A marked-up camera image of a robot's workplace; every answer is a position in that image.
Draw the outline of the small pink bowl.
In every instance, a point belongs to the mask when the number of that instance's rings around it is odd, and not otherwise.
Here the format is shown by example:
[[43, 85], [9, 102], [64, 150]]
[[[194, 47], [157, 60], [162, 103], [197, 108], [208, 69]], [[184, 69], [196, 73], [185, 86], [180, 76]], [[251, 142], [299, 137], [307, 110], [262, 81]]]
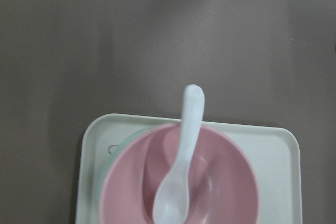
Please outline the small pink bowl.
[[[152, 223], [154, 197], [171, 168], [180, 125], [138, 136], [115, 159], [97, 190], [100, 223]], [[259, 191], [251, 163], [226, 134], [201, 127], [189, 173], [187, 223], [256, 223]]]

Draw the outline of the white ceramic spoon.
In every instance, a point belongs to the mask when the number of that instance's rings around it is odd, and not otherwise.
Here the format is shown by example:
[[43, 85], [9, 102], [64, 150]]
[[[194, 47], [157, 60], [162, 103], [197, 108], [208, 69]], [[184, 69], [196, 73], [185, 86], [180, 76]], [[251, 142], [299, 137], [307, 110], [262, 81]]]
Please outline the white ceramic spoon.
[[179, 147], [175, 161], [160, 183], [154, 198], [154, 223], [184, 223], [190, 209], [188, 175], [205, 106], [205, 95], [199, 86], [185, 87], [181, 113]]

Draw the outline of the mint green bowl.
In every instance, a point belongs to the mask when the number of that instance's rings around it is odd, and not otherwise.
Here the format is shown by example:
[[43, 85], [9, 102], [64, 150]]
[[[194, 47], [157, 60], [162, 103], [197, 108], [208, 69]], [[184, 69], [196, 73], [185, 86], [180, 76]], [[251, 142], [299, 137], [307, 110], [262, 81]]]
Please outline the mint green bowl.
[[99, 175], [98, 182], [100, 185], [104, 183], [104, 180], [108, 174], [108, 171], [115, 161], [115, 159], [118, 157], [118, 155], [129, 145], [131, 144], [138, 136], [141, 136], [142, 134], [147, 133], [148, 131], [151, 131], [153, 127], [145, 128], [143, 130], [137, 131], [134, 134], [130, 135], [129, 137], [125, 138], [118, 146], [117, 148], [113, 151], [112, 154], [110, 154], [109, 158], [107, 161], [104, 163], [102, 170]]

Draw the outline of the white rectangular tray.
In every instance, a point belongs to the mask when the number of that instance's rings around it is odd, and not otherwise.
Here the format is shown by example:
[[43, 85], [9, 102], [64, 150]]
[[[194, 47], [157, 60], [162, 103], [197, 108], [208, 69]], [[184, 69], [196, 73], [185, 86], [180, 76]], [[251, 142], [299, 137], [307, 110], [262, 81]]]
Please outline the white rectangular tray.
[[[75, 223], [97, 223], [94, 186], [108, 158], [129, 136], [170, 123], [170, 118], [106, 114], [86, 129], [81, 143]], [[302, 223], [300, 150], [291, 132], [278, 127], [209, 122], [249, 158], [260, 194], [259, 223]]]

